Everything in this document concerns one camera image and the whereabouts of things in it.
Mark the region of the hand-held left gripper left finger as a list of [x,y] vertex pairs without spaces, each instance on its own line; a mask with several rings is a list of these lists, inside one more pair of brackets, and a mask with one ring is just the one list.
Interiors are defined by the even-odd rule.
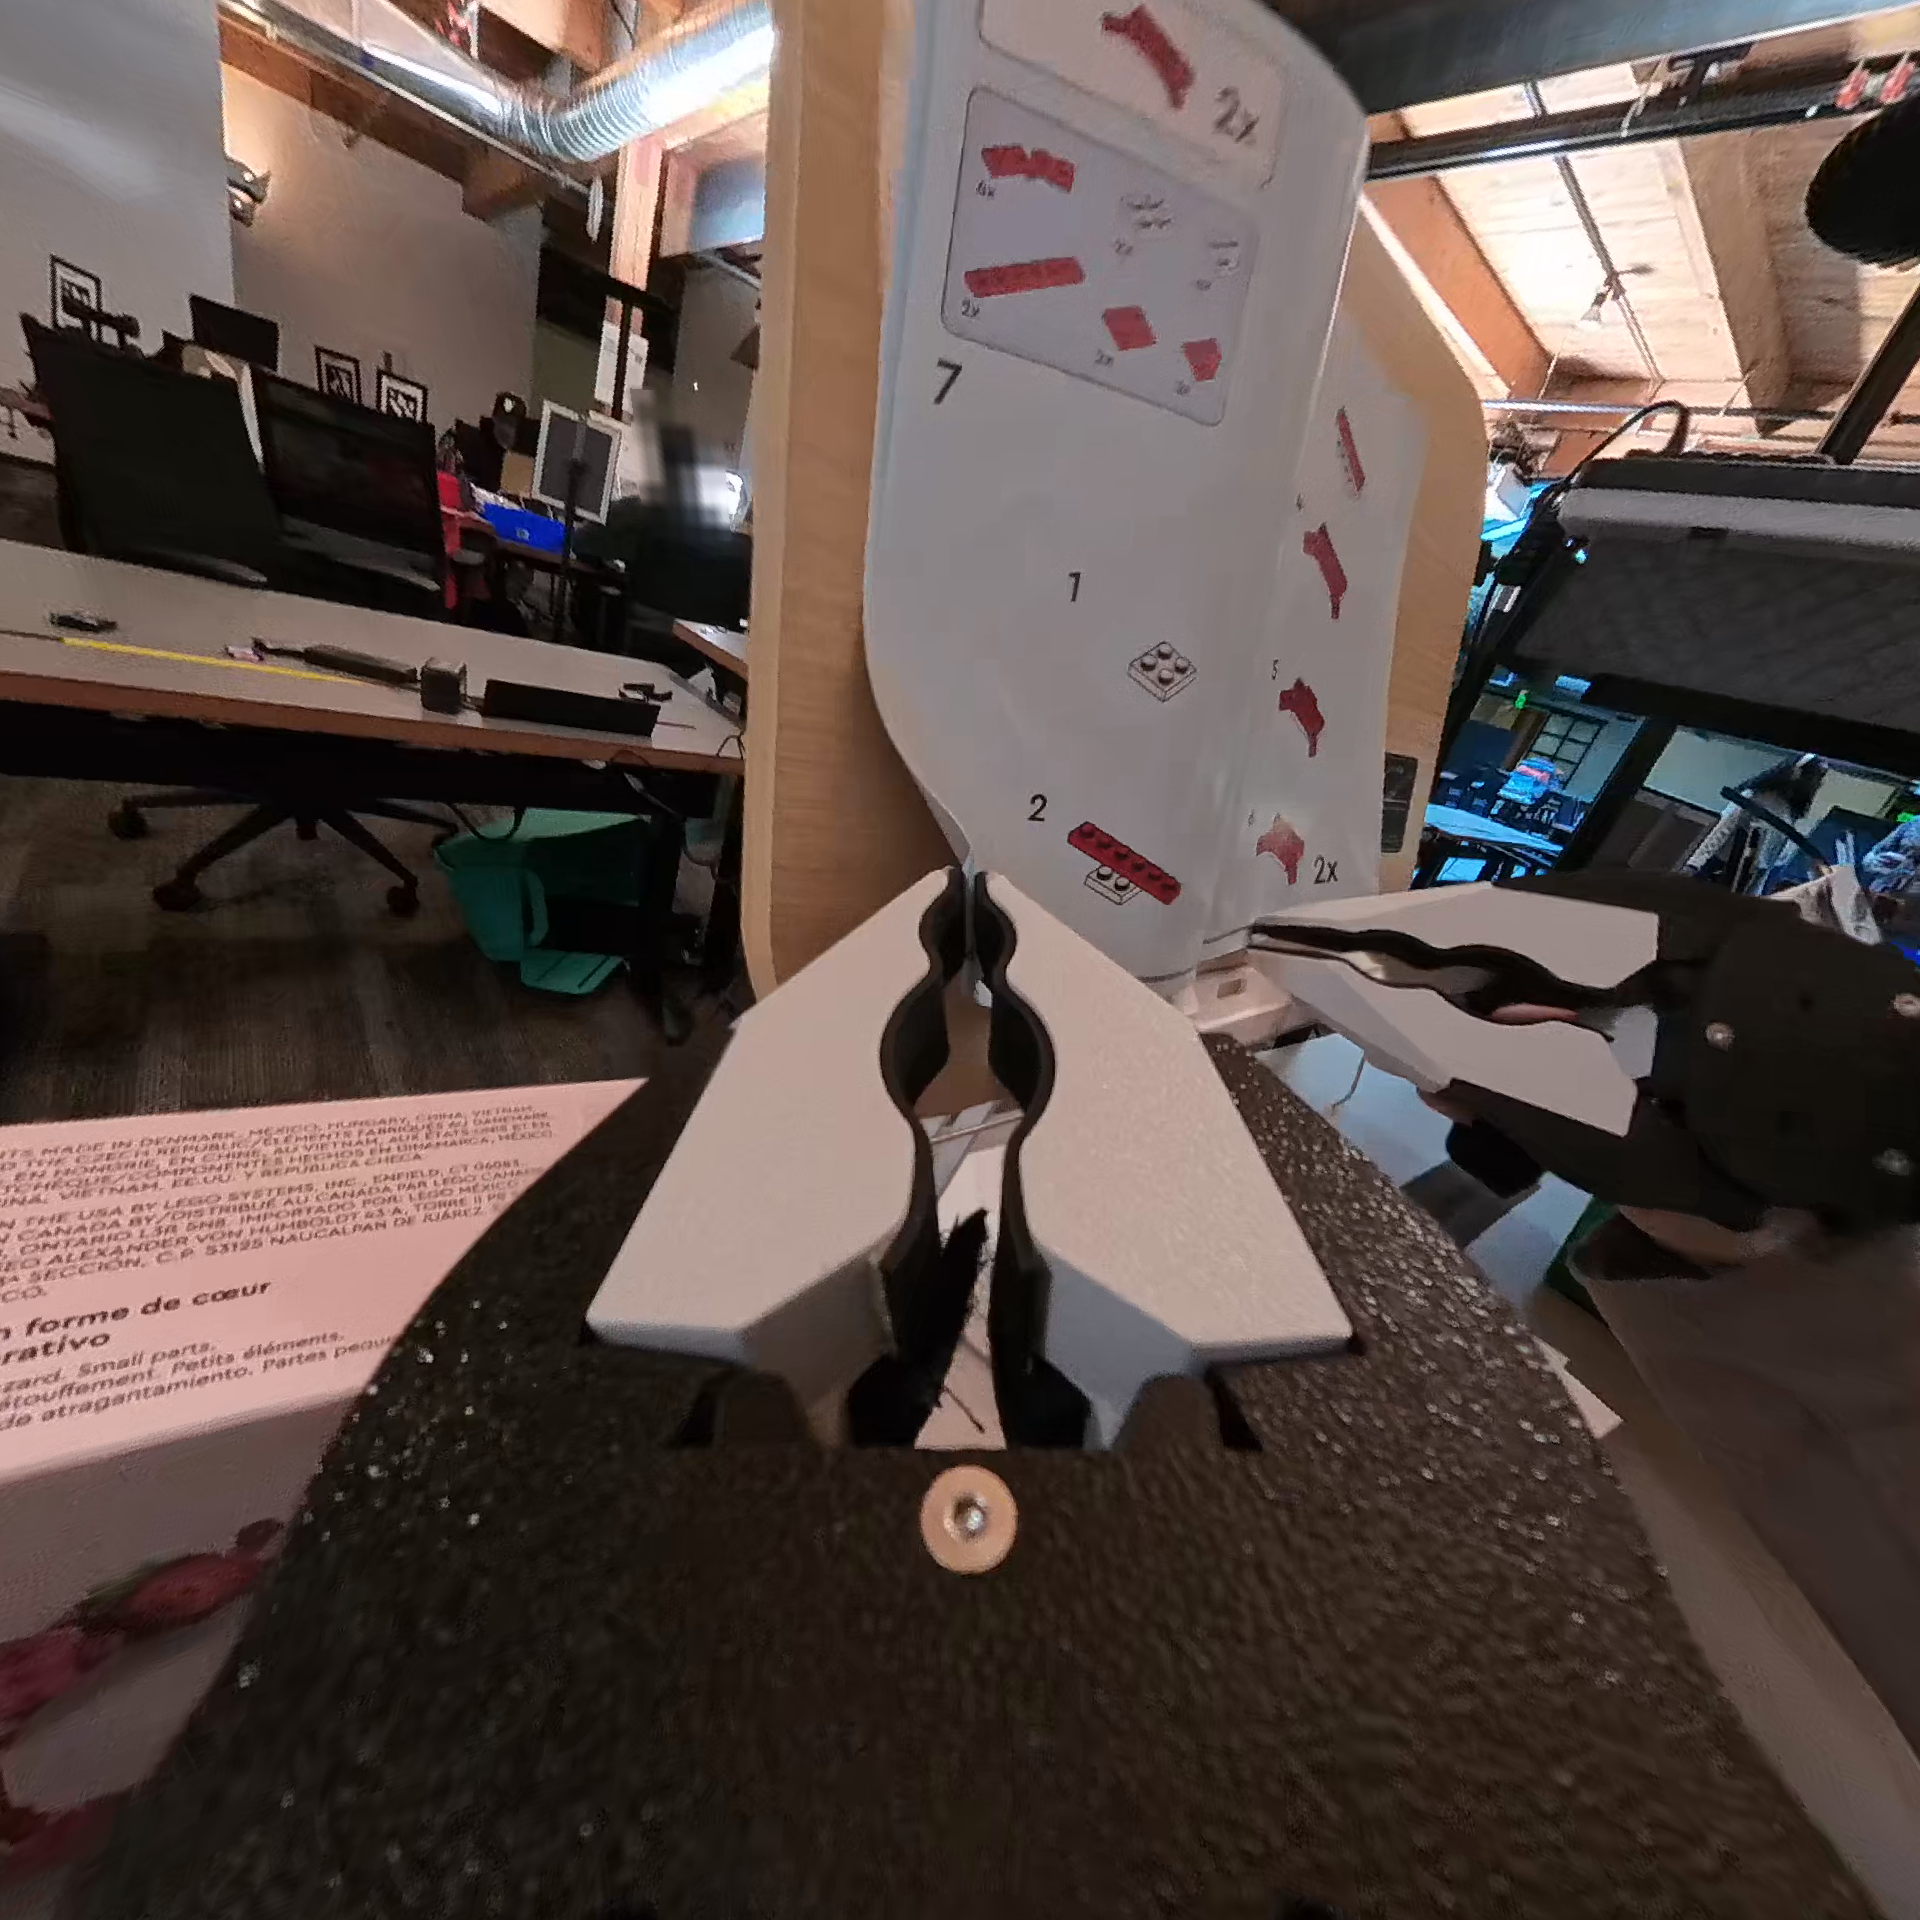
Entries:
[[844,1397],[876,1364],[936,1394],[968,1319],[916,1117],[947,1064],[968,886],[947,867],[761,997],[589,1305],[610,1346]]

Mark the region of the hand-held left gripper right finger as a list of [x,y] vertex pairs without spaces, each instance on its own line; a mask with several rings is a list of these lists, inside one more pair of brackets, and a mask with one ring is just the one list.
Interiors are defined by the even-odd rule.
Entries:
[[1355,1339],[1190,1019],[999,874],[973,879],[1004,1148],[1004,1428],[1122,1428],[1145,1386]]

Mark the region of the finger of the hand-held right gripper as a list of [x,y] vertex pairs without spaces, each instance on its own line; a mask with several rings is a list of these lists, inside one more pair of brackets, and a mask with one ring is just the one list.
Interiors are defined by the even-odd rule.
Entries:
[[1534,884],[1481,879],[1286,907],[1251,948],[1446,997],[1598,997],[1651,967],[1659,918]]
[[1545,960],[1469,942],[1261,942],[1286,994],[1422,1089],[1469,1089],[1627,1133],[1636,1078],[1616,1042],[1579,1023],[1644,967],[1643,942]]

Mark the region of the lego instruction booklet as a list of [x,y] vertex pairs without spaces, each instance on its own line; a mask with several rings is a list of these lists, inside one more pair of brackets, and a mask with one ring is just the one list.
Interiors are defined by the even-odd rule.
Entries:
[[862,633],[956,852],[1168,997],[1377,888],[1419,411],[1261,4],[917,4]]

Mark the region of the white lego box flower print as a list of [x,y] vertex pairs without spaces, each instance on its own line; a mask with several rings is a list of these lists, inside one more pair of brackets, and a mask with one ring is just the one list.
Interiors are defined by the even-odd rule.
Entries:
[[5,1916],[178,1739],[399,1331],[639,1088],[5,1126]]

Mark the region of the person's right hand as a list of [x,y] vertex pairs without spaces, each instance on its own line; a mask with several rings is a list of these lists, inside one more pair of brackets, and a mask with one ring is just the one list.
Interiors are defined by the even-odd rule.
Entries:
[[1728,1228],[1700,1213],[1622,1206],[1583,1261],[1603,1284],[1770,1284],[1820,1267],[1829,1239],[1811,1212],[1773,1209],[1756,1226]]

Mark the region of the grey studio light panel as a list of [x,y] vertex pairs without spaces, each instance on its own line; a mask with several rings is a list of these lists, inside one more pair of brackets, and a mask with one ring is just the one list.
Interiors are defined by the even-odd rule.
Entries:
[[1914,734],[1918,466],[1601,459],[1550,504],[1513,660],[1550,676]]

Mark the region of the black flat bar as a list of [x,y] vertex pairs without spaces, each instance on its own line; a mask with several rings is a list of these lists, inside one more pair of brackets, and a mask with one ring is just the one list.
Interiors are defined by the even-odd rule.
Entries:
[[639,698],[629,698],[626,692],[597,695],[502,679],[492,679],[477,702],[478,713],[492,722],[637,739],[654,737],[659,707],[659,699],[652,698],[647,686],[640,688]]

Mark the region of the black office chair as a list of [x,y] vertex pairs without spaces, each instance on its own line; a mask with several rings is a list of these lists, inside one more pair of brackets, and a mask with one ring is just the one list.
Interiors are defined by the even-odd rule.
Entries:
[[291,828],[301,839],[315,839],[322,831],[331,831],[352,851],[375,860],[393,879],[387,892],[388,909],[397,918],[411,918],[419,909],[418,875],[372,831],[369,823],[402,823],[441,833],[448,830],[448,822],[438,812],[431,812],[419,802],[397,797],[368,797],[361,794],[349,801],[328,801],[311,789],[247,797],[239,792],[205,788],[132,794],[110,808],[104,828],[114,838],[132,842],[146,835],[154,812],[222,806],[239,806],[238,822],[204,842],[173,875],[154,886],[151,898],[159,909],[173,914],[198,909],[204,902],[199,888],[204,874],[278,828]]

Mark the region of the light wooden board stand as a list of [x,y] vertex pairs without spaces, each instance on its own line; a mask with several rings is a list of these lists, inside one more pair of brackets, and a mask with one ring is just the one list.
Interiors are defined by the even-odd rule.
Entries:
[[[742,938],[757,996],[800,972],[946,859],[868,685],[858,586],[879,309],[906,117],[911,7],[773,4],[763,346],[752,391],[752,709]],[[1476,550],[1486,424],[1413,267],[1364,202],[1340,298],[1428,431],[1398,588],[1385,745],[1405,805],[1385,888],[1405,888],[1441,758]]]

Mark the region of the white framed panel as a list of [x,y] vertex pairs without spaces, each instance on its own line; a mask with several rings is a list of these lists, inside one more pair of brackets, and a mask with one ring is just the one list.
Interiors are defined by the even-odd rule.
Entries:
[[562,519],[604,522],[612,508],[619,426],[541,401],[529,496]]

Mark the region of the black disc on pole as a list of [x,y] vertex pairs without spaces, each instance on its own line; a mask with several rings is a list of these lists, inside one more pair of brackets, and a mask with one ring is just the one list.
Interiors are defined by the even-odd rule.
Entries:
[[[1849,132],[1822,161],[1804,196],[1812,236],[1859,264],[1918,263],[1918,100],[1905,98]],[[1837,466],[1859,457],[1893,411],[1918,363],[1918,294],[1869,356],[1827,426],[1816,453]]]

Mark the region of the black computer monitor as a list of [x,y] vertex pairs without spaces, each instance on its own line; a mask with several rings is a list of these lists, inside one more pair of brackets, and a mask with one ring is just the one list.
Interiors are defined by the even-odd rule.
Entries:
[[432,428],[251,372],[260,470],[288,545],[444,595],[448,549]]
[[243,588],[290,559],[241,388],[20,317],[53,424],[68,549]]

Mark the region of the white office desk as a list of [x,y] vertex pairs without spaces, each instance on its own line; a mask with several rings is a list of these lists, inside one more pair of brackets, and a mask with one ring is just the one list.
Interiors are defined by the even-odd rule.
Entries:
[[[1,692],[30,709],[85,709],[383,742],[437,751],[492,751],[659,766],[746,771],[733,717],[649,660],[365,611],[311,596],[239,588],[28,542],[1,544]],[[649,737],[438,713],[414,688],[326,674],[295,660],[255,660],[251,643],[316,644],[419,666],[464,664],[469,688],[539,685],[619,703],[624,685],[665,691]]]

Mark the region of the silver ventilation duct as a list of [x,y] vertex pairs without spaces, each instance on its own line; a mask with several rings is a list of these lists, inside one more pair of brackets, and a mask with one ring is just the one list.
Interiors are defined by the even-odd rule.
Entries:
[[699,117],[768,78],[766,1],[705,4],[570,85],[516,84],[462,54],[397,4],[351,4],[352,62],[497,146],[594,163]]

